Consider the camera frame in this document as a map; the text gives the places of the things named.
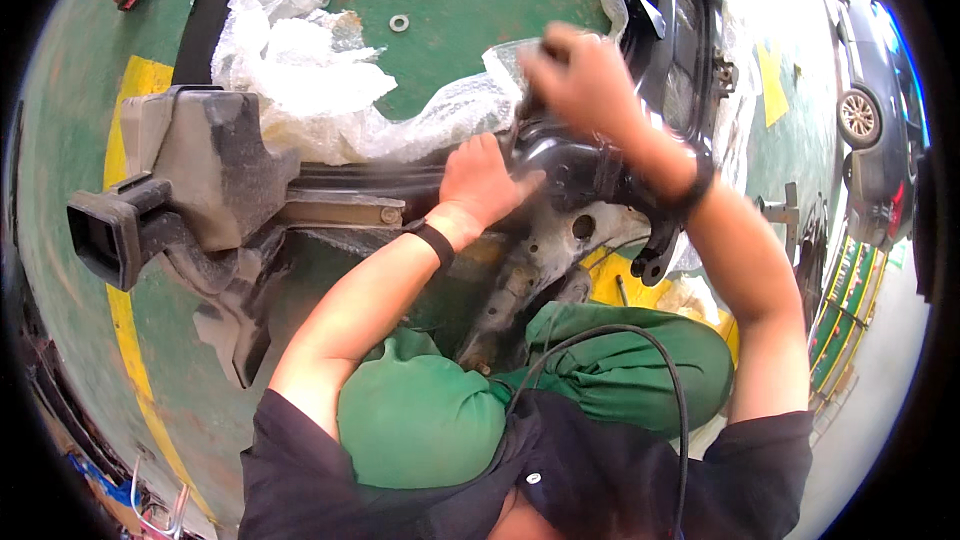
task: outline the yellow floor marking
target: yellow floor marking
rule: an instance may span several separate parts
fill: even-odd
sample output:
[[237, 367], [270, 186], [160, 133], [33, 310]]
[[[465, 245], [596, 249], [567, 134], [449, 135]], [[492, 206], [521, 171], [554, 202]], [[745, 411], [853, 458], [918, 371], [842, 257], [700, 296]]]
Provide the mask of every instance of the yellow floor marking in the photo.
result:
[[[113, 186], [127, 178], [127, 155], [124, 152], [123, 138], [120, 135], [120, 104], [130, 97], [142, 97], [151, 93], [163, 92], [170, 87], [174, 68], [156, 61], [150, 61], [138, 56], [131, 56], [126, 62], [123, 80], [120, 82], [120, 93], [117, 94], [116, 105], [113, 108], [113, 121], [110, 122], [110, 133], [106, 141], [106, 156], [103, 158], [103, 189]], [[184, 462], [173, 440], [163, 425], [160, 414], [154, 403], [154, 391], [150, 388], [150, 378], [147, 377], [147, 367], [140, 354], [137, 326], [134, 325], [134, 309], [130, 302], [130, 294], [118, 290], [110, 284], [106, 285], [106, 300], [110, 306], [110, 317], [113, 319], [113, 330], [116, 332], [117, 344], [120, 345], [120, 355], [126, 366], [126, 375], [133, 384], [136, 402], [140, 406], [147, 428], [156, 442], [156, 447], [170, 464], [174, 474], [182, 484], [190, 486], [190, 497], [197, 504], [199, 510], [212, 521], [216, 518], [197, 486], [187, 473]]]
[[[623, 288], [627, 294], [627, 300], [630, 307], [643, 307], [644, 309], [656, 309], [657, 302], [664, 296], [672, 282], [663, 278], [654, 286], [644, 285], [640, 278], [635, 278], [630, 274], [629, 258], [622, 257], [617, 253], [610, 253], [610, 248], [601, 246], [580, 261], [580, 265], [589, 269], [590, 279], [593, 282], [593, 291], [590, 294], [590, 300], [605, 305], [623, 307], [623, 298], [620, 296], [620, 288], [617, 284], [617, 276], [623, 278]], [[726, 342], [729, 347], [730, 357], [736, 366], [739, 358], [740, 332], [737, 327], [737, 320], [734, 319], [726, 310], [718, 309], [720, 315], [720, 325], [714, 325], [710, 321], [702, 318], [698, 313], [684, 313], [690, 319], [704, 323], [713, 328], [717, 334]]]
[[760, 79], [763, 82], [763, 111], [767, 127], [770, 127], [790, 110], [786, 104], [784, 87], [780, 83], [780, 43], [772, 40], [768, 52], [763, 42], [757, 42], [756, 56], [760, 61]]

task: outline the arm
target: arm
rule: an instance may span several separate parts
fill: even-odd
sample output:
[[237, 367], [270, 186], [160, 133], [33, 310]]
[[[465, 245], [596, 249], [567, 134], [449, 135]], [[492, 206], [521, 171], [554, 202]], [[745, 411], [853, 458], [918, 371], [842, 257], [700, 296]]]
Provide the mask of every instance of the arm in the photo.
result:
[[[575, 130], [618, 145], [661, 198], [682, 197], [696, 176], [696, 162], [642, 113], [617, 47], [564, 23], [548, 25], [543, 42], [568, 61], [563, 66], [544, 54], [522, 59], [546, 103]], [[740, 330], [730, 423], [805, 411], [810, 373], [802, 301], [770, 225], [717, 178], [686, 232]]]
[[[460, 252], [529, 197], [544, 179], [510, 179], [497, 139], [474, 136], [450, 154], [439, 204], [426, 221]], [[325, 294], [283, 352], [270, 389], [339, 441], [340, 389], [364, 356], [410, 308], [440, 266], [424, 240], [401, 234], [364, 259]]]

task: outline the black watch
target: black watch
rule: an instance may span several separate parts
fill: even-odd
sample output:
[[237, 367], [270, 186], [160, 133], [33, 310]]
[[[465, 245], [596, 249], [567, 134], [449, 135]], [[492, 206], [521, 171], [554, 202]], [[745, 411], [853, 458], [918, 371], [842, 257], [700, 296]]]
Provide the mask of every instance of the black watch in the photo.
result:
[[427, 223], [423, 217], [407, 223], [400, 228], [400, 231], [420, 237], [437, 253], [439, 257], [439, 269], [434, 273], [435, 277], [443, 276], [447, 273], [447, 270], [450, 269], [450, 264], [453, 263], [453, 258], [456, 257], [456, 253], [453, 251], [453, 245], [450, 244], [450, 240], [448, 240], [445, 235], [438, 232], [436, 228]]

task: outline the black cable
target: black cable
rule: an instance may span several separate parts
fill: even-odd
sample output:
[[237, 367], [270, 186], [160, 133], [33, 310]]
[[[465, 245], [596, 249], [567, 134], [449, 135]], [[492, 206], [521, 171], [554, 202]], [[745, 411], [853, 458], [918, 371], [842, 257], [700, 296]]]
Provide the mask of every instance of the black cable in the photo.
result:
[[592, 271], [595, 267], [597, 267], [598, 265], [600, 265], [601, 263], [603, 263], [604, 261], [606, 261], [607, 257], [610, 257], [611, 255], [613, 255], [614, 253], [616, 253], [616, 252], [617, 252], [618, 250], [620, 250], [621, 248], [626, 248], [627, 246], [630, 246], [630, 245], [632, 245], [633, 243], [640, 243], [640, 242], [643, 242], [643, 241], [645, 241], [645, 240], [650, 240], [650, 234], [639, 235], [639, 236], [637, 236], [637, 237], [635, 237], [635, 238], [633, 238], [633, 239], [627, 240], [626, 242], [620, 242], [617, 246], [614, 246], [613, 248], [611, 248], [611, 249], [609, 250], [609, 252], [606, 253], [606, 255], [604, 255], [603, 257], [600, 257], [600, 258], [597, 258], [596, 260], [594, 260], [594, 262], [592, 262], [592, 263], [590, 264], [590, 266], [586, 268], [586, 270], [587, 270], [587, 271]]
[[683, 538], [683, 533], [680, 529], [680, 523], [684, 518], [684, 497], [687, 495], [687, 467], [688, 457], [690, 455], [690, 422], [688, 421], [687, 417], [687, 398], [684, 396], [684, 387], [680, 383], [680, 374], [677, 372], [677, 366], [674, 364], [673, 359], [670, 358], [670, 354], [667, 354], [664, 345], [657, 340], [653, 333], [650, 333], [649, 331], [644, 330], [636, 325], [610, 323], [597, 326], [590, 330], [581, 331], [580, 333], [577, 333], [576, 335], [570, 336], [566, 340], [559, 342], [550, 350], [545, 351], [540, 358], [538, 358], [536, 362], [531, 365], [530, 369], [527, 370], [527, 375], [523, 376], [523, 380], [520, 382], [519, 388], [513, 393], [513, 396], [510, 399], [510, 405], [507, 407], [507, 416], [509, 417], [510, 414], [514, 412], [514, 408], [517, 406], [517, 401], [520, 399], [527, 383], [530, 382], [530, 378], [533, 376], [534, 371], [537, 371], [538, 368], [543, 367], [549, 357], [579, 342], [588, 341], [598, 336], [605, 336], [606, 334], [613, 334], [616, 332], [633, 332], [634, 334], [641, 335], [643, 338], [653, 344], [660, 356], [663, 357], [663, 362], [666, 363], [666, 368], [670, 372], [670, 379], [673, 381], [673, 390], [677, 395], [677, 408], [679, 411], [679, 480], [677, 487], [677, 508], [674, 511], [673, 527], [671, 528], [670, 536]]

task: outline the metal washer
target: metal washer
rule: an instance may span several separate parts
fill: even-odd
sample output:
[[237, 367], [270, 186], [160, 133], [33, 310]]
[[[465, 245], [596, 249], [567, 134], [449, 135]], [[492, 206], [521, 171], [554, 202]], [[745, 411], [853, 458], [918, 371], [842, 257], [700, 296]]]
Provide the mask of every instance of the metal washer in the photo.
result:
[[390, 29], [393, 31], [403, 31], [410, 26], [410, 19], [406, 15], [394, 15], [390, 17]]

